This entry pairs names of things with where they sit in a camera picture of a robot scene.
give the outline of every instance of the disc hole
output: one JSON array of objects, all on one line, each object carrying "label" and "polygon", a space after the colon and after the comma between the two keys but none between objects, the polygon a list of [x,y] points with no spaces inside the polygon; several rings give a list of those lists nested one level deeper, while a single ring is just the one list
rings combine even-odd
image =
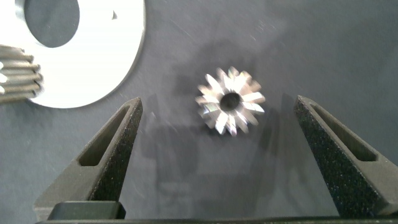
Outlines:
[{"label": "disc hole", "polygon": [[73,38],[79,25],[77,0],[27,0],[24,11],[30,32],[46,47],[65,45]]}]

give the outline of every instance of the white metal disc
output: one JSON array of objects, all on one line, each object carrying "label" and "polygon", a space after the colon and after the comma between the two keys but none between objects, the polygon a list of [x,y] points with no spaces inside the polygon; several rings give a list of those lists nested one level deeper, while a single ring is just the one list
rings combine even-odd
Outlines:
[{"label": "white metal disc", "polygon": [[41,67],[42,91],[30,99],[39,105],[76,108],[111,93],[125,79],[144,38],[143,0],[78,0],[77,31],[56,48],[43,46],[30,33],[24,0],[0,2],[0,43],[25,49]]}]

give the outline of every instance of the gray background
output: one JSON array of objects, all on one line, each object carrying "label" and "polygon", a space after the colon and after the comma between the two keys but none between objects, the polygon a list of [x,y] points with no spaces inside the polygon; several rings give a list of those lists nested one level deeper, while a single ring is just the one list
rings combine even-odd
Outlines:
[{"label": "gray background", "polygon": [[[71,36],[51,29],[76,21],[64,13],[72,4],[32,6],[43,42]],[[2,223],[33,223],[34,200],[137,96],[144,114],[121,195],[127,218],[337,215],[292,112],[297,95],[398,164],[398,1],[166,0],[146,1],[146,13],[142,53],[114,93],[70,110],[0,106]],[[259,126],[236,138],[209,131],[194,101],[206,73],[231,65],[267,98]]]}]

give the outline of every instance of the metal threads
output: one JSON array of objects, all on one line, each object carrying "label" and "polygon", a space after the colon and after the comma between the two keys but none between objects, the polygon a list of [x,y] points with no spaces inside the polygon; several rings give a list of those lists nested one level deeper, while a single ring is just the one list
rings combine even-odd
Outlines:
[{"label": "metal threads", "polygon": [[254,114],[264,114],[258,103],[266,98],[258,92],[258,82],[252,80],[248,72],[239,73],[234,67],[229,68],[228,75],[217,69],[218,80],[206,75],[209,86],[198,86],[203,96],[196,97],[201,106],[200,116],[209,128],[215,128],[220,134],[226,130],[236,136],[237,129],[248,133],[248,124],[257,125]]},{"label": "metal threads", "polygon": [[40,66],[20,48],[0,45],[0,103],[34,98],[40,90]]}]

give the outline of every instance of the circular hole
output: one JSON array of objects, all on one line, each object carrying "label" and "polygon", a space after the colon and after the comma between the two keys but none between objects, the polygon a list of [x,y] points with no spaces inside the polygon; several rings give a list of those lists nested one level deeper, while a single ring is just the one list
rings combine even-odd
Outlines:
[{"label": "circular hole", "polygon": [[237,93],[227,93],[225,94],[221,101],[220,107],[223,111],[231,111],[238,107],[241,102],[241,97]]},{"label": "circular hole", "polygon": [[27,0],[24,10],[30,32],[46,47],[60,47],[69,42],[79,25],[77,0]]}]

